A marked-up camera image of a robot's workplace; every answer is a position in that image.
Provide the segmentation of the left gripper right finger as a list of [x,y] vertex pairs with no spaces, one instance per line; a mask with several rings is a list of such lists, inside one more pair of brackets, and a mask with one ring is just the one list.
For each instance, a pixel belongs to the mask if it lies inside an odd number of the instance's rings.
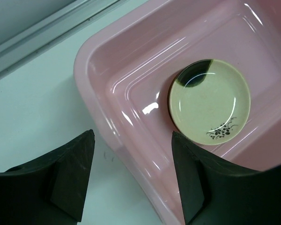
[[249,169],[178,132],[171,149],[187,225],[281,225],[281,165]]

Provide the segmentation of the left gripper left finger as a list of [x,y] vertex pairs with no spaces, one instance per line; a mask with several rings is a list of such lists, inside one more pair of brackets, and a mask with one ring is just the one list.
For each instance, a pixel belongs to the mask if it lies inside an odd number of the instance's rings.
[[75,225],[82,220],[95,150],[93,130],[0,172],[0,225]]

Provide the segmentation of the cream floral plate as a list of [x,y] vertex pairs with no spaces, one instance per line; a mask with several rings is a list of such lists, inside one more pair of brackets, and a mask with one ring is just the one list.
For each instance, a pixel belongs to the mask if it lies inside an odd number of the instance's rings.
[[173,126],[175,127],[175,131],[180,132],[180,129],[177,127],[176,123],[174,122],[174,119],[173,119],[172,113],[171,113],[171,109],[170,109],[170,92],[171,92],[171,89],[172,89],[172,85],[173,85],[177,76],[178,76],[178,73],[175,73],[170,77],[171,81],[170,81],[168,93],[167,93],[167,107],[168,107],[169,117],[171,119],[171,122],[172,122]]

